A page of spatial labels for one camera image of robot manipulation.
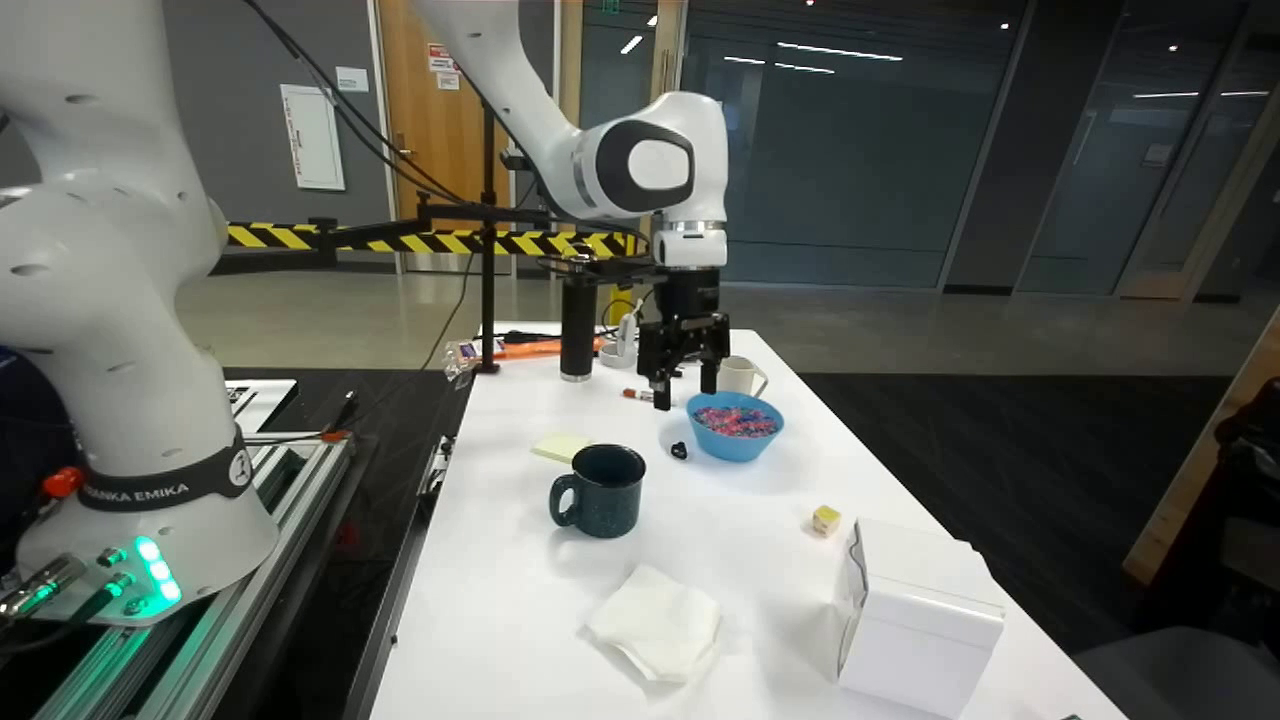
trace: green light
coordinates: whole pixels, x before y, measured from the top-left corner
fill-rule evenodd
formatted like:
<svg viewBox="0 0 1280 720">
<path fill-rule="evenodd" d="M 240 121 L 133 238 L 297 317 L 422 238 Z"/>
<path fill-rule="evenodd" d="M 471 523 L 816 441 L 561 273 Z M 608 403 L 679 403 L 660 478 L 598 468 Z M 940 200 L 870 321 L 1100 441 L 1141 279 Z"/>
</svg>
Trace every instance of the green light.
<svg viewBox="0 0 1280 720">
<path fill-rule="evenodd" d="M 161 583 L 161 597 L 163 597 L 168 604 L 176 604 L 185 592 L 176 588 L 176 581 L 163 581 L 163 583 Z"/>
<path fill-rule="evenodd" d="M 133 539 L 133 545 L 136 545 L 136 558 L 142 558 L 142 560 L 147 560 L 147 566 L 161 560 L 161 545 L 158 545 L 152 538 L 142 538 L 142 539 Z"/>
<path fill-rule="evenodd" d="M 158 581 L 174 581 L 174 570 L 168 570 L 163 560 L 152 560 L 147 571 L 152 571 Z"/>
</svg>

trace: yellow and black caution tape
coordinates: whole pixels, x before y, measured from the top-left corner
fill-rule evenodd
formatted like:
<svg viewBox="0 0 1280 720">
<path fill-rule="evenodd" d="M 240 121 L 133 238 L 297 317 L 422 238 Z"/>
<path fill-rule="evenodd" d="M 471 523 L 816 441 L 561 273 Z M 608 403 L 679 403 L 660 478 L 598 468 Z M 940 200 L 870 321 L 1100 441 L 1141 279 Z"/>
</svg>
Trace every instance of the yellow and black caution tape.
<svg viewBox="0 0 1280 720">
<path fill-rule="evenodd" d="M 414 256 L 479 256 L 479 227 L 453 231 L 360 231 L 338 227 L 319 231 L 316 225 L 228 225 L 228 244 L 244 253 L 325 253 L 325 250 L 355 250 L 355 253 L 414 253 Z M 631 231 L 498 231 L 493 256 L 588 256 L 588 259 L 621 259 L 641 256 L 643 239 Z"/>
</svg>

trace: white napkin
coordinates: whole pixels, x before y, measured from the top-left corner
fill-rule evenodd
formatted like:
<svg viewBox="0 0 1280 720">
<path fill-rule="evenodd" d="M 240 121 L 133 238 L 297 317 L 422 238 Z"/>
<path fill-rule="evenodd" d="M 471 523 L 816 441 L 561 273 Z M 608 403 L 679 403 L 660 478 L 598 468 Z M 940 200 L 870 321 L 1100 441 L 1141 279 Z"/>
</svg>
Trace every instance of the white napkin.
<svg viewBox="0 0 1280 720">
<path fill-rule="evenodd" d="M 631 659 L 643 685 L 689 685 L 713 659 L 721 607 L 710 592 L 635 566 L 635 571 L 598 607 L 588 634 Z"/>
</svg>

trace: white box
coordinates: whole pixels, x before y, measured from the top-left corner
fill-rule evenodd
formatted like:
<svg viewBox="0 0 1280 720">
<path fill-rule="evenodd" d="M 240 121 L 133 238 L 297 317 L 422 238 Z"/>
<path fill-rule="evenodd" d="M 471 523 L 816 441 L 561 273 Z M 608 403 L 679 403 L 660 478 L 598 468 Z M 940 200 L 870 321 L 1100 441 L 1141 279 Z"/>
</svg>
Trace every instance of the white box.
<svg viewBox="0 0 1280 720">
<path fill-rule="evenodd" d="M 859 698 L 961 715 L 1000 640 L 997 581 L 968 545 L 902 523 L 852 529 L 838 675 Z"/>
</svg>

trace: floor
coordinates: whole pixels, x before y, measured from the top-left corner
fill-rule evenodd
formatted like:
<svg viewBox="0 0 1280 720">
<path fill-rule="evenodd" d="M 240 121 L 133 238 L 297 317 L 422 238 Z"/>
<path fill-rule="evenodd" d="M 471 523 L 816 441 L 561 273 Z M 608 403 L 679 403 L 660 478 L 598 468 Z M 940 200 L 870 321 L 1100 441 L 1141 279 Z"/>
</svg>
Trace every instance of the floor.
<svg viewBox="0 0 1280 720">
<path fill-rule="evenodd" d="M 730 283 L 726 309 L 796 373 L 1232 375 L 1275 296 L 1166 303 Z M 555 311 L 553 279 L 498 283 L 502 321 Z M 479 279 L 351 270 L 211 275 L 185 287 L 180 317 L 232 368 L 422 368 L 439 333 L 453 341 L 479 325 Z"/>
</svg>

